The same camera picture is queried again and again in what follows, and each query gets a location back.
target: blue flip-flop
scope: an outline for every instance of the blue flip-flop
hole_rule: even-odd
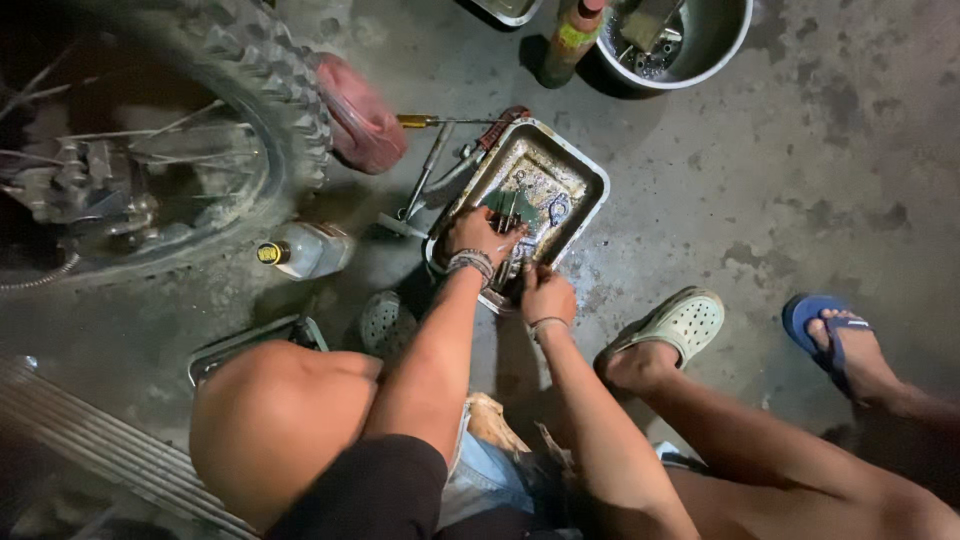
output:
[[[843,300],[823,294],[798,294],[790,299],[783,307],[783,329],[793,339],[794,343],[807,351],[813,361],[817,362],[820,369],[830,375],[830,380],[850,399],[855,399],[850,390],[850,382],[847,380],[847,357],[844,354],[843,342],[837,335],[837,330],[842,328],[851,328],[863,331],[874,331],[870,323],[859,317],[830,317],[824,319],[824,325],[827,327],[827,334],[830,336],[830,348],[828,351],[821,351],[817,344],[806,333],[806,323],[810,319],[820,317],[820,312],[824,309],[836,309],[843,311],[849,310],[847,303]]]

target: foot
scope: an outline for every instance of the foot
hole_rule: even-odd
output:
[[[641,341],[614,354],[604,377],[610,384],[642,395],[665,378],[681,376],[680,353],[663,341]]]
[[[806,324],[806,333],[823,352],[830,348],[830,336],[824,321],[833,317],[859,318],[846,310],[823,309],[820,318],[811,319]],[[887,365],[874,333],[841,328],[837,330],[837,335],[843,342],[847,358],[844,371],[856,400],[862,404],[892,405],[902,393],[904,384]]]

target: metal pan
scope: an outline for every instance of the metal pan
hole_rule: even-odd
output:
[[[520,191],[537,209],[538,218],[514,248],[514,259],[554,267],[607,200],[610,178],[542,122],[534,118],[515,121],[487,154],[463,193],[431,229],[423,248],[430,270],[445,273],[446,255],[435,250],[439,250],[438,241],[446,234],[453,216],[480,206],[485,197],[498,190]],[[558,201],[565,205],[565,212],[557,211]],[[516,306],[508,290],[512,283],[504,290],[488,288],[480,295],[480,302],[498,314],[514,311]]]
[[[496,20],[515,28],[533,18],[543,0],[473,0],[473,3]]]

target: bracelet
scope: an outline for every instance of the bracelet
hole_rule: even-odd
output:
[[[446,265],[446,272],[452,274],[468,266],[480,272],[483,276],[483,286],[480,290],[486,289],[493,280],[493,261],[490,260],[490,256],[480,250],[460,250],[450,258],[450,262]]]
[[[543,317],[539,321],[530,325],[530,337],[533,337],[534,341],[540,343],[540,331],[546,327],[552,327],[554,325],[564,325],[564,328],[570,330],[570,325],[568,325],[566,321],[560,317]]]

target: spray can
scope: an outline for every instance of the spray can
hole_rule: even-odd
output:
[[[559,88],[573,77],[577,62],[587,53],[600,34],[606,0],[577,0],[560,12],[557,30],[550,39],[537,80],[548,88]]]
[[[332,224],[295,221],[277,229],[260,244],[256,258],[299,282],[339,272],[353,256],[353,238]]]

